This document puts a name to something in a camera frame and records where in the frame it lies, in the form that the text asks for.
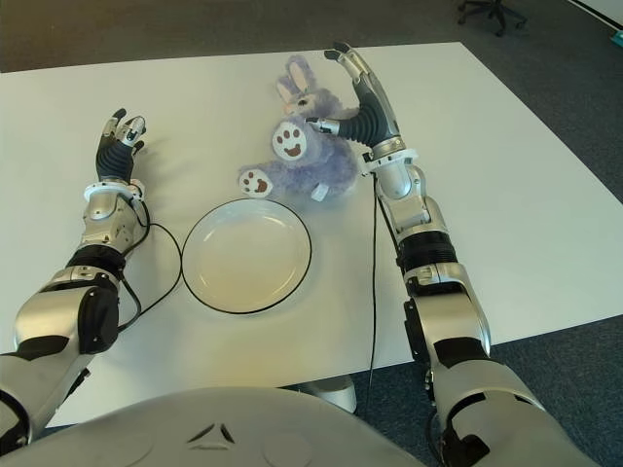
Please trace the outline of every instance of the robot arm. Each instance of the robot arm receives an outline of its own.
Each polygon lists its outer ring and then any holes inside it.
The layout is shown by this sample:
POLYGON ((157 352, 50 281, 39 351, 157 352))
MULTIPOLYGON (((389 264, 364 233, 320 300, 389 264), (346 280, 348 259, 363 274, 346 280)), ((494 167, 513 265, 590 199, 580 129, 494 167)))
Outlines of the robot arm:
POLYGON ((119 281, 134 241, 139 182, 130 184, 133 155, 143 146, 142 117, 117 131, 124 109, 106 124, 96 155, 99 182, 87 187, 85 231, 67 266, 19 310, 16 346, 0 355, 0 453, 43 430, 89 374, 93 356, 118 335, 119 281))
POLYGON ((308 119, 314 129, 370 147, 382 209, 410 300, 405 327, 442 426, 449 466, 594 465, 505 365, 490 358, 489 325, 458 262, 439 206, 427 195, 417 154, 406 149, 385 92, 347 44, 325 52, 352 77, 359 113, 347 121, 308 119))

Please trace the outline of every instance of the white paw pad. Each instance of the white paw pad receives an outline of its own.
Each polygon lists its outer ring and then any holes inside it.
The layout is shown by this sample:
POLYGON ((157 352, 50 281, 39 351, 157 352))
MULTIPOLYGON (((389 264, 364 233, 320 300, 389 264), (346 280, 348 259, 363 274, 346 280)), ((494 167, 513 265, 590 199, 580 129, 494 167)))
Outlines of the white paw pad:
POLYGON ((240 176, 240 189, 249 197, 265 198, 273 190, 273 182, 264 171, 259 168, 246 170, 240 176))
POLYGON ((303 130, 291 122, 283 122, 273 133, 273 151, 284 161, 296 161, 308 150, 303 130))

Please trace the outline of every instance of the bunny face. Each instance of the bunny face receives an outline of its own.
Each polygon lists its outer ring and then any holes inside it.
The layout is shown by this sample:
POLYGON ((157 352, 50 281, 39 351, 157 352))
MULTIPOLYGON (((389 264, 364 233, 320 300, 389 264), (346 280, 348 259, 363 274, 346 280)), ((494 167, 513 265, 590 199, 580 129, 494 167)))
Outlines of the bunny face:
POLYGON ((276 89, 285 103, 286 115, 326 118, 342 109, 335 95, 317 87, 310 65, 302 56, 291 56, 285 69, 287 75, 277 80, 276 89))
POLYGON ((314 132, 305 119, 294 116, 281 122, 273 133, 273 152, 288 165, 308 165, 323 157, 322 135, 314 132))

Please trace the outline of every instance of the plush toy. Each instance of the plush toy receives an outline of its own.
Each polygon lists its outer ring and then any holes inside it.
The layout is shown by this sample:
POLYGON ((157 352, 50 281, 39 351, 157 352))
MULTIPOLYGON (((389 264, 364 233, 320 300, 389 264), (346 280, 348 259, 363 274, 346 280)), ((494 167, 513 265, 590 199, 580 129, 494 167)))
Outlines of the plush toy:
POLYGON ((276 83, 286 114, 273 133, 276 160, 242 167, 238 183, 252 198, 298 195, 323 201, 352 186, 357 164, 345 140, 315 132, 305 118, 335 116, 342 104, 329 90, 317 87, 300 55, 290 57, 285 68, 288 74, 276 83))

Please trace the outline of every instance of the gray carpet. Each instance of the gray carpet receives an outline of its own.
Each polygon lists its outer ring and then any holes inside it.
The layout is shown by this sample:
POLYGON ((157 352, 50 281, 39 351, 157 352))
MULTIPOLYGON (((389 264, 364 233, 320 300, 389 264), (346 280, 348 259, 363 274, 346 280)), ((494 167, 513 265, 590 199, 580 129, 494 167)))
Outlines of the gray carpet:
MULTIPOLYGON (((208 54, 461 41, 623 200, 623 49, 612 30, 566 0, 506 2, 524 30, 480 16, 457 25, 449 0, 2 0, 0 70, 208 54)), ((623 318, 499 345, 574 441, 604 466, 623 464, 623 318)), ((356 375, 365 397, 366 375, 356 375)), ((379 370, 369 419, 433 465, 420 370, 379 370)))

